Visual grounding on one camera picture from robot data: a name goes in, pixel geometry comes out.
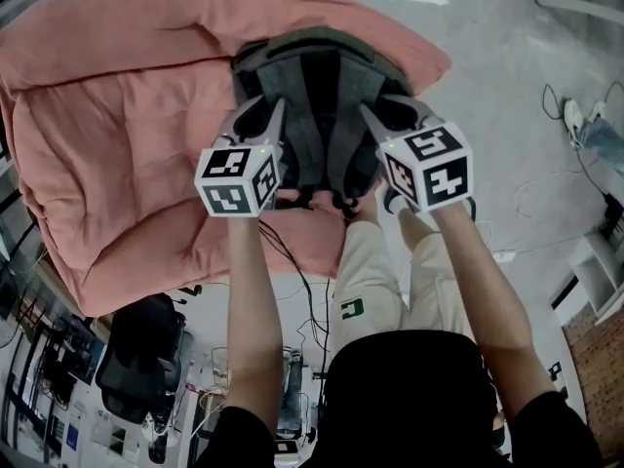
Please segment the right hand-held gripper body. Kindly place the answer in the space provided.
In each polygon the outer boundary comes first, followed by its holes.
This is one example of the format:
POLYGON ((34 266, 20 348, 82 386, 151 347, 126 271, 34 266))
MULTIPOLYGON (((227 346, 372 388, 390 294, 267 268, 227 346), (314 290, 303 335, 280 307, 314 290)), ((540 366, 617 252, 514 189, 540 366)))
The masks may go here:
POLYGON ((399 95, 380 98, 378 117, 389 182, 416 211, 431 212, 472 197, 473 152, 455 123, 424 102, 399 95))

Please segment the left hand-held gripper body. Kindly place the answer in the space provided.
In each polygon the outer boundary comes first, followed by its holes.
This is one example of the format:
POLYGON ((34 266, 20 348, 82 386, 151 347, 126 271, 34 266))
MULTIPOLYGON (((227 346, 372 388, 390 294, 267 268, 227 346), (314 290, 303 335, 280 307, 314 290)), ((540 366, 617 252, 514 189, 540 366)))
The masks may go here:
POLYGON ((244 136, 241 122, 263 101, 253 97, 222 122, 213 146, 201 152, 195 187, 212 217, 258 217, 275 200, 283 149, 265 144, 266 127, 244 136))

